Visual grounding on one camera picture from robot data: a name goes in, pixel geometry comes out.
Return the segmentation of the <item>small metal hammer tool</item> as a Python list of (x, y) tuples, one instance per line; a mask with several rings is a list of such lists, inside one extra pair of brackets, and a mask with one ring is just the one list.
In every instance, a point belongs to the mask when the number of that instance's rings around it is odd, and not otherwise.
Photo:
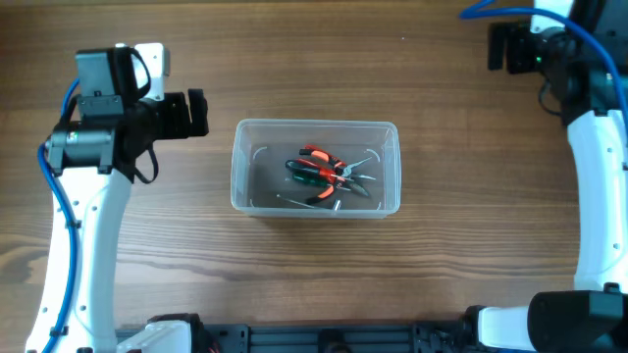
[(314, 202), (314, 201), (298, 201), (296, 199), (284, 196), (280, 193), (276, 195), (276, 198), (281, 201), (285, 201), (289, 204), (303, 207), (305, 209), (312, 209), (312, 210), (330, 210), (333, 212), (337, 212), (337, 211), (340, 211), (342, 207), (342, 202), (339, 199), (332, 201), (331, 203)]

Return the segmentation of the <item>green handled screwdriver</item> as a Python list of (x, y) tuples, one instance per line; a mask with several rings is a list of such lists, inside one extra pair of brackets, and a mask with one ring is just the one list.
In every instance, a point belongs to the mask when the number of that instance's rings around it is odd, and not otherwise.
[(323, 187), (326, 193), (333, 193), (335, 189), (350, 191), (350, 188), (343, 186), (340, 181), (337, 181), (333, 177), (326, 179), (320, 176), (312, 176), (303, 173), (293, 173), (291, 177), (293, 180), (306, 185)]

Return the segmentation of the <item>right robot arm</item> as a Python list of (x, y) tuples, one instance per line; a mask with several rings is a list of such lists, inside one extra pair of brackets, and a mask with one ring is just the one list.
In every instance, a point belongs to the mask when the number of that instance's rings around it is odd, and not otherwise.
[(580, 240), (572, 289), (524, 306), (471, 307), (460, 339), (486, 348), (623, 352), (627, 348), (627, 5), (478, 2), (488, 18), (490, 70), (538, 73), (559, 103), (578, 182)]

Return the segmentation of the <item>clear plastic container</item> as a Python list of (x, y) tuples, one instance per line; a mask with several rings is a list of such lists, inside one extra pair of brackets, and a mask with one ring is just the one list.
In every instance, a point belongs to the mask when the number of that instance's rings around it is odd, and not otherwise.
[[(285, 162), (299, 159), (299, 150), (317, 146), (353, 164), (370, 157), (353, 171), (374, 177), (357, 178), (370, 193), (338, 189), (321, 202), (342, 202), (340, 211), (312, 210), (276, 198), (278, 193), (306, 201), (325, 191), (292, 179)], [(398, 131), (389, 122), (246, 119), (235, 131), (231, 201), (235, 209), (253, 217), (383, 219), (401, 203), (401, 155)]]

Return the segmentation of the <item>black red screwdriver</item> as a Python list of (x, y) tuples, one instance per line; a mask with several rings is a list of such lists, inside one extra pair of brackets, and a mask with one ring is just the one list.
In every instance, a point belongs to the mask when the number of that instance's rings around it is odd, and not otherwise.
[(352, 181), (352, 178), (348, 176), (337, 175), (332, 169), (322, 167), (314, 162), (305, 159), (287, 160), (285, 162), (285, 166), (288, 170), (294, 173), (303, 173), (315, 177), (323, 177), (326, 179), (331, 179), (333, 177), (340, 182)]

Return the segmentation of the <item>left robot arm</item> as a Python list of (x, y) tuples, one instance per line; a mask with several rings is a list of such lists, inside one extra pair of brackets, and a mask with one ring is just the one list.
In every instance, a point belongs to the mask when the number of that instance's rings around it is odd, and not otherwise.
[(201, 137), (208, 104), (199, 89), (167, 92), (160, 43), (80, 50), (59, 122), (37, 150), (53, 195), (53, 227), (29, 352), (209, 352), (194, 314), (162, 315), (132, 338), (116, 336), (113, 294), (119, 233), (136, 165), (160, 140)]

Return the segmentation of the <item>black orange needle-nose pliers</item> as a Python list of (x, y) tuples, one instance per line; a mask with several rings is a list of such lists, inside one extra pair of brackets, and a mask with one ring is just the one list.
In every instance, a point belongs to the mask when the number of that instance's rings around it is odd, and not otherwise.
[[(351, 177), (352, 179), (354, 179), (356, 181), (357, 178), (365, 178), (365, 179), (371, 179), (371, 180), (375, 180), (374, 177), (372, 176), (366, 176), (366, 175), (361, 175), (361, 174), (356, 174), (353, 170), (357, 167), (359, 167), (360, 165), (362, 165), (363, 163), (367, 162), (370, 160), (370, 157), (363, 159), (359, 162), (355, 162), (353, 164), (347, 164), (346, 162), (342, 161), (341, 159), (339, 159), (338, 157), (326, 152), (325, 150), (314, 146), (314, 145), (306, 145), (304, 148), (299, 150), (299, 154), (302, 156), (310, 156), (310, 157), (314, 157), (318, 160), (322, 160), (323, 162), (328, 163), (331, 166), (331, 169), (333, 171), (336, 172), (337, 175), (340, 175), (342, 177)], [(329, 192), (326, 193), (325, 191), (323, 191), (322, 193), (320, 193), (317, 196), (314, 197), (310, 197), (308, 198), (306, 201), (314, 201), (314, 202), (321, 202), (324, 201), (326, 199), (328, 199), (331, 195), (334, 194)]]

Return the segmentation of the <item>red handled snips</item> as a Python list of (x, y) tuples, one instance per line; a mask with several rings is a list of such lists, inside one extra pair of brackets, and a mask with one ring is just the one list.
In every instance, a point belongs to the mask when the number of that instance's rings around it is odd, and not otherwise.
[(311, 176), (316, 176), (325, 181), (329, 181), (334, 187), (344, 188), (346, 190), (355, 192), (360, 196), (370, 196), (370, 193), (360, 183), (358, 183), (349, 176), (339, 176), (332, 169), (323, 167), (315, 162), (306, 159), (299, 158), (295, 159), (294, 161), (298, 164), (297, 170), (300, 173), (306, 173)]

